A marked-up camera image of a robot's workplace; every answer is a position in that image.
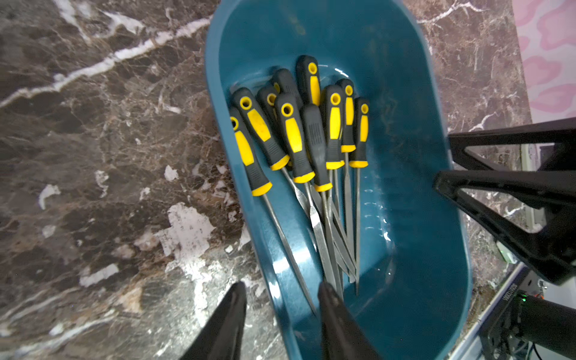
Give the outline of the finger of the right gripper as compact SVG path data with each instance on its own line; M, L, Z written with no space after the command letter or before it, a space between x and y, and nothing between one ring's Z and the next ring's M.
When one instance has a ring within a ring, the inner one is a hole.
M438 172L433 186L546 281L560 285L575 276L574 171L447 170ZM527 232L465 188L509 194L553 217L540 231Z
M553 153L538 168L540 171L573 171L575 169L575 119L565 118L517 127L453 133L448 136L454 162L467 170L503 171L468 150L471 146L523 145L553 143Z

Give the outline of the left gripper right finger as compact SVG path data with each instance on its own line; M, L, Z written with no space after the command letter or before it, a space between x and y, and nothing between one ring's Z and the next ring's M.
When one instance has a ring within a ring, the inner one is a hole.
M330 283L323 281L319 285L318 298L322 359L382 359Z

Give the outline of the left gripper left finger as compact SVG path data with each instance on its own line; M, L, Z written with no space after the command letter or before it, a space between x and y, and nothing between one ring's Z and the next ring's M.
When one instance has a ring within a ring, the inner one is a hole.
M246 286L234 283L181 359L240 359L247 310Z

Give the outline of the teal plastic storage box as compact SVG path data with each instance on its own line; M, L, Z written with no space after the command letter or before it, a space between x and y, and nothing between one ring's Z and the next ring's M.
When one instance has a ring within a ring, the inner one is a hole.
M452 160L415 18L400 1L222 1L205 50L208 92L286 354L320 359L321 322L251 194L229 108L235 90L258 90L302 55L319 61L323 85L348 77L370 106L361 279L346 285L346 306L384 359L442 359L467 318L472 279L458 210L434 190Z

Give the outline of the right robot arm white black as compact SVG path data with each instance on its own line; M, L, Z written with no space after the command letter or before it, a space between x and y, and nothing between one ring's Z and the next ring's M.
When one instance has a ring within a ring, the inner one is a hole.
M484 227L544 281L561 285L575 276L575 120L566 118L497 130L453 133L448 138L460 170L438 172L435 190ZM550 157L535 171L511 171L473 153L475 146L550 143ZM468 194L476 189L509 194L543 209L537 232L507 220ZM529 352L547 348L575 357L575 310L521 292L511 285L479 337L486 359L507 359L519 341Z

